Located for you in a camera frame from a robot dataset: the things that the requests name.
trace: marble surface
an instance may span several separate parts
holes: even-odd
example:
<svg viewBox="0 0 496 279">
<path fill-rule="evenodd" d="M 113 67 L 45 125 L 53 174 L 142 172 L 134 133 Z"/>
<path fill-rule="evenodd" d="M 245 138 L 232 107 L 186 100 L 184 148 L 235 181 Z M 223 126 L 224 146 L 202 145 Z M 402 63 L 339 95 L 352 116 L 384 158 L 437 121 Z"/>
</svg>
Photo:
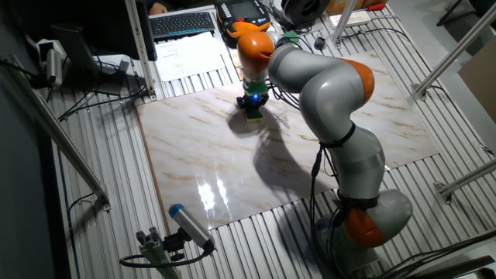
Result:
<svg viewBox="0 0 496 279">
<path fill-rule="evenodd" d="M 387 168 L 438 153 L 376 53 L 347 59 L 374 72 L 374 94 L 352 119 L 376 134 Z M 136 107 L 166 211 L 182 203 L 211 229 L 310 195 L 319 145 L 300 113 L 271 96 L 264 121 L 247 123 L 242 94 L 238 83 Z M 316 191 L 336 186 L 322 167 Z"/>
</svg>

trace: cardboard box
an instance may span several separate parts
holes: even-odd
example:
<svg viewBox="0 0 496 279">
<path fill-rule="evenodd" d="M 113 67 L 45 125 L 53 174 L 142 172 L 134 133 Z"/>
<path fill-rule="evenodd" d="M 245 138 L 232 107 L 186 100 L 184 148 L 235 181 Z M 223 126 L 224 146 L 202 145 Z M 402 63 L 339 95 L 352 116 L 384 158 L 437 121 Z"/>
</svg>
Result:
<svg viewBox="0 0 496 279">
<path fill-rule="evenodd" d="M 347 0 L 331 0 L 326 11 L 329 15 L 341 15 L 346 7 Z M 363 9 L 370 5 L 376 5 L 381 3 L 387 3 L 388 0 L 358 0 L 353 10 Z"/>
<path fill-rule="evenodd" d="M 358 0 L 353 10 L 361 9 L 365 0 Z M 341 15 L 346 7 L 347 0 L 331 0 L 327 6 L 327 13 L 331 16 Z"/>
<path fill-rule="evenodd" d="M 363 3 L 363 8 L 366 8 L 370 5 L 377 5 L 377 4 L 386 4 L 388 2 L 388 0 L 365 0 L 365 2 Z"/>
<path fill-rule="evenodd" d="M 496 37 L 479 50 L 458 74 L 496 123 Z"/>
</svg>

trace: aluminum profile table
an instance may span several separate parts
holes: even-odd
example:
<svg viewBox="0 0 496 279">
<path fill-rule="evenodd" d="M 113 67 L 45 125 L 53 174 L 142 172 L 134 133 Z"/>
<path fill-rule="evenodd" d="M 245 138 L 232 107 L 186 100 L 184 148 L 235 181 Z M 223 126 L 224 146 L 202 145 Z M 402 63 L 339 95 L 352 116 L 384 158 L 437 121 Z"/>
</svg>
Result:
<svg viewBox="0 0 496 279">
<path fill-rule="evenodd" d="M 378 15 L 394 14 L 387 7 L 371 13 L 372 17 Z M 346 28 L 343 35 L 382 27 L 405 32 L 400 21 L 390 17 L 372 20 L 366 26 Z M 313 45 L 319 28 L 332 32 L 329 20 L 321 17 L 314 32 L 305 35 L 310 45 Z M 218 30 L 215 37 L 220 39 Z M 381 189 L 396 188 L 405 193 L 412 201 L 414 213 L 398 236 L 377 248 L 381 262 L 373 265 L 372 269 L 379 274 L 413 254 L 446 247 L 494 229 L 496 177 L 494 173 L 486 174 L 455 191 L 451 205 L 446 205 L 432 186 L 434 181 L 453 182 L 490 162 L 493 157 L 477 145 L 470 132 L 474 128 L 465 124 L 465 116 L 457 112 L 456 109 L 460 109 L 445 92 L 428 89 L 428 98 L 424 102 L 412 95 L 410 84 L 420 83 L 432 68 L 406 39 L 383 31 L 344 40 L 338 50 L 329 41 L 322 52 L 313 51 L 331 57 L 347 57 L 369 50 L 375 50 L 382 59 L 441 151 L 441 154 L 390 170 L 384 175 Z M 159 82 L 157 69 L 152 67 L 157 99 L 237 82 L 239 77 L 230 57 L 225 55 L 223 59 L 226 67 L 221 70 L 170 82 Z M 133 63 L 133 67 L 136 72 L 141 72 L 138 64 Z M 434 84 L 443 87 L 438 81 Z M 83 97 L 82 93 L 68 93 L 54 94 L 50 106 L 55 115 L 62 114 Z M 123 89 L 122 94 L 130 93 Z M 93 94 L 86 97 L 89 104 L 115 98 L 105 95 L 93 97 Z M 151 100 L 148 97 L 136 100 L 136 104 L 143 102 Z M 94 197 L 90 197 L 74 206 L 71 212 L 81 277 L 160 278 L 155 270 L 119 266 L 120 257 L 139 253 L 135 232 L 148 230 L 151 226 L 156 226 L 162 234 L 165 232 L 161 204 L 133 104 L 113 102 L 95 106 L 89 111 L 74 114 L 62 125 L 98 179 L 108 187 L 112 203 L 112 210 L 107 213 L 98 208 Z M 60 192 L 63 171 L 70 202 L 91 193 L 65 158 L 62 159 L 62 169 L 58 167 L 57 156 L 55 158 Z M 317 196 L 318 215 L 334 210 L 331 197 L 330 192 Z M 179 267 L 178 270 L 183 278 L 328 277 L 328 271 L 317 264 L 312 244 L 308 241 L 307 210 L 308 199 L 303 199 L 212 229 L 218 251 L 214 252 L 213 257 Z M 65 211 L 63 214 L 68 235 Z M 77 277 L 69 237 L 67 248 L 71 271 Z M 183 251 L 188 259 L 198 256 L 200 252 L 193 243 L 189 243 Z"/>
</svg>

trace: black keyboard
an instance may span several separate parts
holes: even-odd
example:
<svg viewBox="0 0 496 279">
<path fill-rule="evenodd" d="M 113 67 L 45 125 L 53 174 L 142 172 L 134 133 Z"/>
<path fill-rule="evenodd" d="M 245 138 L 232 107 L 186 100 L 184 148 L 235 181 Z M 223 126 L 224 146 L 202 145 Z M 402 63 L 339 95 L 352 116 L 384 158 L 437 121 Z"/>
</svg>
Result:
<svg viewBox="0 0 496 279">
<path fill-rule="evenodd" d="M 215 29 L 208 12 L 165 15 L 150 19 L 150 21 L 154 39 L 191 35 Z"/>
</svg>

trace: white paper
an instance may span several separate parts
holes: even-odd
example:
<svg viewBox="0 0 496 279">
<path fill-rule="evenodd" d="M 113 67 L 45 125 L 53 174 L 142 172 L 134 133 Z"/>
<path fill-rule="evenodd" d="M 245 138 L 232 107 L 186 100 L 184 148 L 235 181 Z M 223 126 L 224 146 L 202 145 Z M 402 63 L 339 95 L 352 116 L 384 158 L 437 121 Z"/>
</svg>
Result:
<svg viewBox="0 0 496 279">
<path fill-rule="evenodd" d="M 225 66 L 221 53 L 226 51 L 226 47 L 210 32 L 158 44 L 155 48 L 161 81 L 185 78 Z"/>
</svg>

